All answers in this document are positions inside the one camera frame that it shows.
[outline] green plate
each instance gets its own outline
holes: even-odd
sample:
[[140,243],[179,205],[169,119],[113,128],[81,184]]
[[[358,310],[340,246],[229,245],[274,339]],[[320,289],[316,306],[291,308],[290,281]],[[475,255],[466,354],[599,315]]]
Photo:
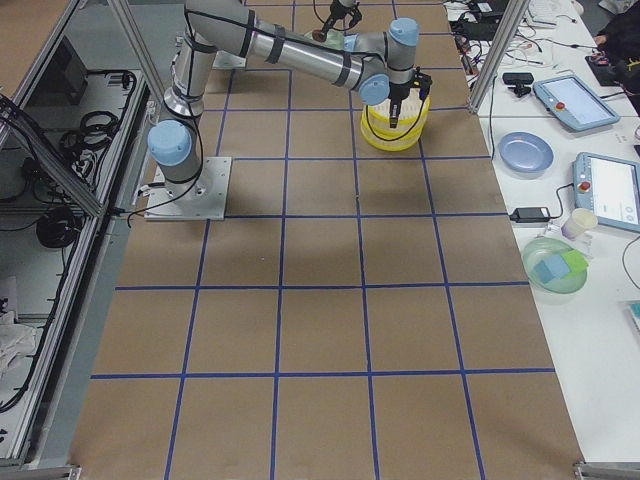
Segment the green plate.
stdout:
[[574,293],[580,290],[587,281],[587,271],[565,278],[554,278],[543,283],[535,272],[535,266],[552,255],[563,254],[573,250],[569,245],[553,238],[536,238],[522,251],[524,270],[532,283],[554,293]]

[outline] tablet device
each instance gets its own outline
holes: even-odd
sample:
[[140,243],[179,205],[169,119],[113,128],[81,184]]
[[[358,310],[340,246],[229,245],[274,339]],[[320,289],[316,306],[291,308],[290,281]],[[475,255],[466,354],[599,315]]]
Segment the tablet device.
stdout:
[[533,91],[558,120],[578,132],[616,123],[620,116],[575,75],[534,82]]
[[601,225],[640,232],[640,164],[582,152],[573,164],[576,206]]

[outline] blue plate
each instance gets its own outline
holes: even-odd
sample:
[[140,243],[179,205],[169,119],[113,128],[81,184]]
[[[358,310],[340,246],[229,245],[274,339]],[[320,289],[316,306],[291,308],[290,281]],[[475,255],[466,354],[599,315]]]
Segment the blue plate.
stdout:
[[504,163],[516,172],[543,172],[553,163],[553,150],[547,142],[527,132],[511,132],[498,145]]

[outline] white cup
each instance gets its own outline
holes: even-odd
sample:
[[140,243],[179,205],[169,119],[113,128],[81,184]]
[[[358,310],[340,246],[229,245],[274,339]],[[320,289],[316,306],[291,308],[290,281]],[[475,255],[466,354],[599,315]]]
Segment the white cup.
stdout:
[[586,208],[576,208],[562,225],[562,235],[573,240],[598,225],[598,217]]

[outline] black adapter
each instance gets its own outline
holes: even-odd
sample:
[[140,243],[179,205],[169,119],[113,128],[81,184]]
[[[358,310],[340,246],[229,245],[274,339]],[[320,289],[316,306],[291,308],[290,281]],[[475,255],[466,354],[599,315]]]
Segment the black adapter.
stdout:
[[547,223],[551,220],[551,214],[547,207],[516,208],[509,220],[516,223]]

